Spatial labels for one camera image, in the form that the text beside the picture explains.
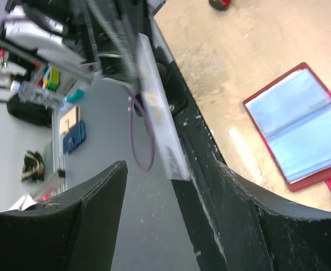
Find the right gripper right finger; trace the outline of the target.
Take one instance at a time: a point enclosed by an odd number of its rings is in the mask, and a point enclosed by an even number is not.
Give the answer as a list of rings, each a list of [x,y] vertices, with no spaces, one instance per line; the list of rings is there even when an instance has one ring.
[[[172,184],[201,270],[331,270],[331,212],[278,196],[221,162]]]

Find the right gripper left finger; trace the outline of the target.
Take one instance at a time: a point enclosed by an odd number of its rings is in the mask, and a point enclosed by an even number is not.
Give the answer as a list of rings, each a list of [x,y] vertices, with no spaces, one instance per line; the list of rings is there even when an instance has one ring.
[[[117,161],[29,208],[0,213],[0,270],[110,270],[127,183]]]

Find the red leather card holder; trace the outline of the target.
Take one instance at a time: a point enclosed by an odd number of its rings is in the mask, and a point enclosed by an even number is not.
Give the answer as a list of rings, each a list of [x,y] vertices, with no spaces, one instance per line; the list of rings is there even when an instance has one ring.
[[[288,190],[324,182],[331,191],[331,91],[306,62],[243,105]]]

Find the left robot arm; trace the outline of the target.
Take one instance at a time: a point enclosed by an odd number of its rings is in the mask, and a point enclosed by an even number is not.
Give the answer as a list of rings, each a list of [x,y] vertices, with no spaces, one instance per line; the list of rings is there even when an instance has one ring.
[[[79,53],[63,43],[63,38],[46,32],[27,19],[20,6],[15,6],[3,23],[8,40],[25,49],[36,50],[39,56],[47,60],[75,67],[85,61]]]

